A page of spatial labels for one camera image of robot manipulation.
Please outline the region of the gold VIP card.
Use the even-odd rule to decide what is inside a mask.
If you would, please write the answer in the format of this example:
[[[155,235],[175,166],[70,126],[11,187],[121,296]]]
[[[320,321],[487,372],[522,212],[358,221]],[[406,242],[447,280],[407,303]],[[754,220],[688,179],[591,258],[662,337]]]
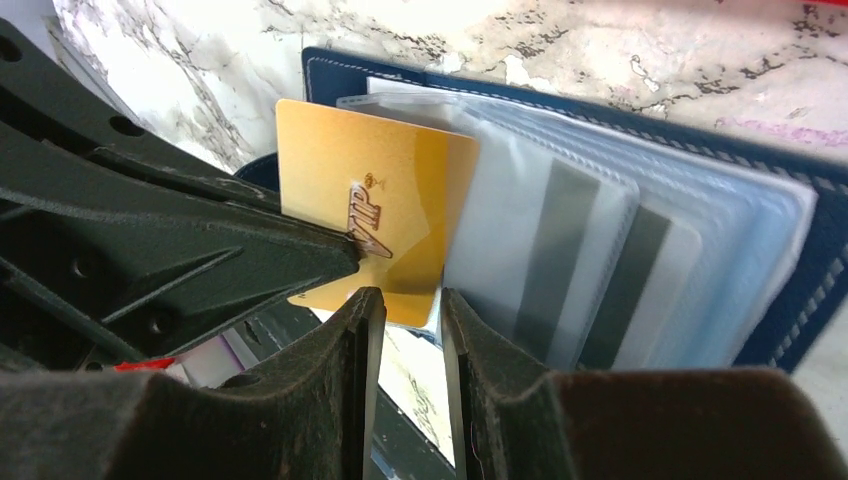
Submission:
[[[284,214],[348,234],[359,269],[290,297],[335,310],[378,287],[388,321],[422,328],[474,175],[476,139],[398,120],[281,99],[276,104]]]

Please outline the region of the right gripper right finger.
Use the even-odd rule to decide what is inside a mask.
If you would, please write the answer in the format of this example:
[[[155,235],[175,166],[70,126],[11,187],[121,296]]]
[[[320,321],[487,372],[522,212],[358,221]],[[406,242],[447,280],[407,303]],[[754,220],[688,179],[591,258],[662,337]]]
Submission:
[[[809,398],[768,368],[553,370],[440,299],[461,479],[843,479]]]

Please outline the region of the navy blue card holder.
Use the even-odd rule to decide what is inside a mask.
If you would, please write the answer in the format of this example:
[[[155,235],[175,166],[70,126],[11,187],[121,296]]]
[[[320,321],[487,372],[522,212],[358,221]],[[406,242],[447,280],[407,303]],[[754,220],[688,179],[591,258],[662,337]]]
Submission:
[[[309,47],[307,103],[476,139],[442,288],[556,369],[792,371],[847,297],[847,171],[610,107]],[[278,152],[239,171],[280,195]]]

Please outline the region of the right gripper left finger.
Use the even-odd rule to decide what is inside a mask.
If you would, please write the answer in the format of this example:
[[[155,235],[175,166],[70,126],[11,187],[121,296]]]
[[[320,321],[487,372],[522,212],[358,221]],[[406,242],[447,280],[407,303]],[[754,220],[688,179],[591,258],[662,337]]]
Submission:
[[[361,479],[386,308],[356,291],[218,389],[157,371],[5,374],[5,479]]]

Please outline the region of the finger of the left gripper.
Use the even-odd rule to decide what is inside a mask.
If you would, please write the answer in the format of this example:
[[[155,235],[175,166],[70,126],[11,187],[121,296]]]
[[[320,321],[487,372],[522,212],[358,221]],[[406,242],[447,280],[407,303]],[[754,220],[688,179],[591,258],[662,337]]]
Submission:
[[[188,350],[354,273],[344,235],[135,125],[1,24],[1,367]]]

